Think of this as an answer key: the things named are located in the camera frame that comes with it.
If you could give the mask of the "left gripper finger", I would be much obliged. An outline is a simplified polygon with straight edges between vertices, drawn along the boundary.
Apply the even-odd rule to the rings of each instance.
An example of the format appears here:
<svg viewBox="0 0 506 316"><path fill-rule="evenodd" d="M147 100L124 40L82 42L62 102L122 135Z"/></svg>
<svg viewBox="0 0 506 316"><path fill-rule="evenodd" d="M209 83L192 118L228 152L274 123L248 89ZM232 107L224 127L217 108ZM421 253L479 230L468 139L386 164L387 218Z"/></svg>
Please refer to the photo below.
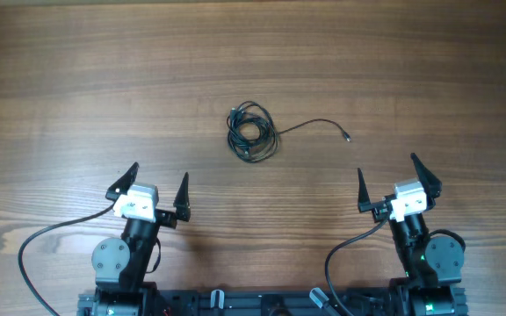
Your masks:
<svg viewBox="0 0 506 316"><path fill-rule="evenodd" d="M188 222L191 217L191 207L189 199L189 174L185 173L182 182L175 196L173 206L176 208L176 217L178 220Z"/></svg>
<svg viewBox="0 0 506 316"><path fill-rule="evenodd" d="M135 182L139 167L139 163L135 162L123 176L107 189L105 198L115 202L121 195L126 195L129 188Z"/></svg>

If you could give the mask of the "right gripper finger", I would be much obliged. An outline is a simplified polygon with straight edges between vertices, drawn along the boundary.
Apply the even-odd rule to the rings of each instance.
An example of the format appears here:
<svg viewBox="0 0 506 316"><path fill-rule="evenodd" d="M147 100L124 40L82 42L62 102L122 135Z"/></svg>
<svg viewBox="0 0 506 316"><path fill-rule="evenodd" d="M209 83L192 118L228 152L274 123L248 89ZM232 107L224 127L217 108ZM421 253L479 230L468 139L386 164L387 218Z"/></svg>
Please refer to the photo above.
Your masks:
<svg viewBox="0 0 506 316"><path fill-rule="evenodd" d="M358 168L358 210L360 212L371 212L372 204L362 169Z"/></svg>
<svg viewBox="0 0 506 316"><path fill-rule="evenodd" d="M425 167L415 153L412 153L410 158L414 163L417 177L427 196L430 198L439 198L442 192L442 182Z"/></svg>

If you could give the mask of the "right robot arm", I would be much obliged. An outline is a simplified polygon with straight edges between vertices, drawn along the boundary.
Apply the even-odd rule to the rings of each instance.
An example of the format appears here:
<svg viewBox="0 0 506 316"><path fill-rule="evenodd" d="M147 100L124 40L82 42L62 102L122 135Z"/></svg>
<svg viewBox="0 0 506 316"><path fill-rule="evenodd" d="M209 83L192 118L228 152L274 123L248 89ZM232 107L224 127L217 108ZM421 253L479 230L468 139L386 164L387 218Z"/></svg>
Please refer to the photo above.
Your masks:
<svg viewBox="0 0 506 316"><path fill-rule="evenodd" d="M405 271L380 291L379 298L366 299L374 314L458 316L469 314L462 280L466 243L458 234L426 226L424 214L436 205L442 182L416 154L416 177L394 184L394 193L379 202L370 199L363 172L358 171L358 210L370 212L376 223L387 223L396 253Z"/></svg>

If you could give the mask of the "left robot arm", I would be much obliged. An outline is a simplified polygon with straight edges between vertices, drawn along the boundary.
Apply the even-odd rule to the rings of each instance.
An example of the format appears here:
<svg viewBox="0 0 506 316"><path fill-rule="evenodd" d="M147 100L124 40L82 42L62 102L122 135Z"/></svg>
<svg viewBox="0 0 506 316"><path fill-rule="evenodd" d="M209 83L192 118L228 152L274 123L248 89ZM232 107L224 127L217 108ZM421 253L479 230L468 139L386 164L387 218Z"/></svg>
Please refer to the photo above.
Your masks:
<svg viewBox="0 0 506 316"><path fill-rule="evenodd" d="M162 297L154 282L144 277L160 263L148 267L153 249L161 242L162 226L176 228L179 221L189 221L189 175L185 174L173 202L172 211L158 205L158 189L153 184L138 183L139 164L114 182L105 194L112 201L114 215L125 219L119 238L108 238L95 247L91 264L96 272L96 290L79 297L77 314L83 316L171 315L170 303Z"/></svg>

